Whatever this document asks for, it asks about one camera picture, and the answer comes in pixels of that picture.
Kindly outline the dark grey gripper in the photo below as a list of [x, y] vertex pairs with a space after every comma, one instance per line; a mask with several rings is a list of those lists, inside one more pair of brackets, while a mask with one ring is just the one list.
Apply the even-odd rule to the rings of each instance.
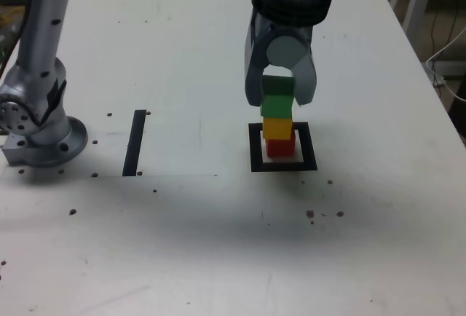
[[245, 40], [245, 95], [251, 106], [263, 100], [262, 76], [272, 64], [287, 68], [294, 79], [293, 94], [300, 105], [311, 103], [317, 87], [312, 57], [312, 28], [270, 23], [252, 10]]

